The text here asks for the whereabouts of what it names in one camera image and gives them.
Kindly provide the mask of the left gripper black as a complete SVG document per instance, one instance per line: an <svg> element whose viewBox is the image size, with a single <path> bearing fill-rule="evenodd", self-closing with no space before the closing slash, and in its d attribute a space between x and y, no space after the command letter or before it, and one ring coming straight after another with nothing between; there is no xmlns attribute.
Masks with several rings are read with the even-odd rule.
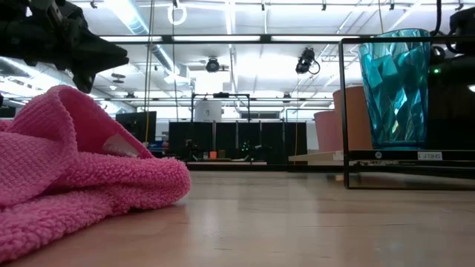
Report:
<svg viewBox="0 0 475 267"><path fill-rule="evenodd" d="M128 52L93 34L82 8L67 0L0 0L0 56L69 69L83 93L96 73L129 63Z"/></svg>

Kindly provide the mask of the pink plastic cup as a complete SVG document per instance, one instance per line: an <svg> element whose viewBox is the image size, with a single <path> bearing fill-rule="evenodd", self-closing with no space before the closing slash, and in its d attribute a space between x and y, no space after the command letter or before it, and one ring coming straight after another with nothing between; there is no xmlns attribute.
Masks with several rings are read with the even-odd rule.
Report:
<svg viewBox="0 0 475 267"><path fill-rule="evenodd" d="M335 111L321 111L314 114L318 149L320 152L340 151L342 149L341 130L338 129Z"/></svg>

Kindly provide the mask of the orange plastic cup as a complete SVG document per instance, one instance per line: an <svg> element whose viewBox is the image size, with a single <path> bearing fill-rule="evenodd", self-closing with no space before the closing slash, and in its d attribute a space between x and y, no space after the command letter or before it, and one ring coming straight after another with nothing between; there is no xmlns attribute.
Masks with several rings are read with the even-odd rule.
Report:
<svg viewBox="0 0 475 267"><path fill-rule="evenodd" d="M370 132L370 120L367 111L366 99L364 96L364 88L362 86L346 87L346 118L348 145L353 150L372 150L372 139ZM342 132L342 93L340 90L333 94L336 114L336 136L338 140L339 150L343 149L343 132Z"/></svg>

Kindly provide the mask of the teal faceted plastic cup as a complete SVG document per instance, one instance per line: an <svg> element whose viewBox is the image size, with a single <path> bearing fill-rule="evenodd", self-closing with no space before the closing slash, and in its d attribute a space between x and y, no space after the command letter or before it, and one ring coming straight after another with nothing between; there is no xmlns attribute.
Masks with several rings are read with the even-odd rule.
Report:
<svg viewBox="0 0 475 267"><path fill-rule="evenodd" d="M367 42L358 55L373 147L424 146L430 42Z"/></svg>

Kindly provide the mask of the black monitor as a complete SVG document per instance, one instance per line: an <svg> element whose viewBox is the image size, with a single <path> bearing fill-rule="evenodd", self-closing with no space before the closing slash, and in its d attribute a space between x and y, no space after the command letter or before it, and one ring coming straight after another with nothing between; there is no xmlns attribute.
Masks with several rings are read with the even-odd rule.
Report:
<svg viewBox="0 0 475 267"><path fill-rule="evenodd" d="M118 113L115 120L140 142L154 142L157 112Z"/></svg>

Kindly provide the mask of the pink microfibre cloth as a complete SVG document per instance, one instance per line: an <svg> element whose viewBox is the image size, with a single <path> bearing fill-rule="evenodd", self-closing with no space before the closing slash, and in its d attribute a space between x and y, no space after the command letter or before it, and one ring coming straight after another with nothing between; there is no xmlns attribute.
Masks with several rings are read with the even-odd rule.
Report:
<svg viewBox="0 0 475 267"><path fill-rule="evenodd" d="M106 217L182 199L183 162L157 158L91 97L59 85L0 119L0 264Z"/></svg>

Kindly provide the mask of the black overhead beam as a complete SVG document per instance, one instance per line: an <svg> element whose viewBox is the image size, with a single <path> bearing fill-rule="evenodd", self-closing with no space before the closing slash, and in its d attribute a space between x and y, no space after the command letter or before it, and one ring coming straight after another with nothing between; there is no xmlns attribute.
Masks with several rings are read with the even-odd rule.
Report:
<svg viewBox="0 0 475 267"><path fill-rule="evenodd" d="M117 45L188 45L188 44L337 44L341 35L165 35L165 36L100 36Z"/></svg>

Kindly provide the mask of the black partition panels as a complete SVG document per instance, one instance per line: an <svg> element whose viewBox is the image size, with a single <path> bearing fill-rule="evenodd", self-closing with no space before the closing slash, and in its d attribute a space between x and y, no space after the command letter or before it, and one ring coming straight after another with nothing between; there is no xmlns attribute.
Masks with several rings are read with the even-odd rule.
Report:
<svg viewBox="0 0 475 267"><path fill-rule="evenodd" d="M169 151L182 159L243 159L286 165L290 156L307 152L304 122L172 122Z"/></svg>

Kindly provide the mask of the distant black metal frame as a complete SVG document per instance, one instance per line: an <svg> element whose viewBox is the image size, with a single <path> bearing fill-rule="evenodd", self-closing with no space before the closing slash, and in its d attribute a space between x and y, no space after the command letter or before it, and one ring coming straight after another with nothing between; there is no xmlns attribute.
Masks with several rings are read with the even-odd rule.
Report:
<svg viewBox="0 0 475 267"><path fill-rule="evenodd" d="M194 122L194 99L197 96L202 96L203 100L205 100L205 99L207 99L208 95L209 95L208 93L192 93L191 94L191 118L190 118L191 123ZM251 115L250 115L251 97L248 93L224 93L224 92L219 92L219 93L212 93L212 96L213 96L214 99L228 99L231 96L233 96L237 100L239 100L239 98L241 96L246 97L247 98L247 109L248 109L248 111L247 111L247 122L251 122Z"/></svg>

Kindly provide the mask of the wooden shelf with black frame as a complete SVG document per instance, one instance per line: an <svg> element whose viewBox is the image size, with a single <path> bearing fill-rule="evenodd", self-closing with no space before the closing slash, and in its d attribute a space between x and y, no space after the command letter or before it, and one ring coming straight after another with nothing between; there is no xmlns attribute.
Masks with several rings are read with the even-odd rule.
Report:
<svg viewBox="0 0 475 267"><path fill-rule="evenodd" d="M338 42L338 66L341 86L342 165L287 165L288 172L341 172L343 184L351 189L351 174L391 173L443 177L445 179L475 180L475 150L416 150L397 147L389 150L350 150L347 119L347 91L345 85L344 46L363 43L437 42L451 41L451 37L343 38Z"/></svg>

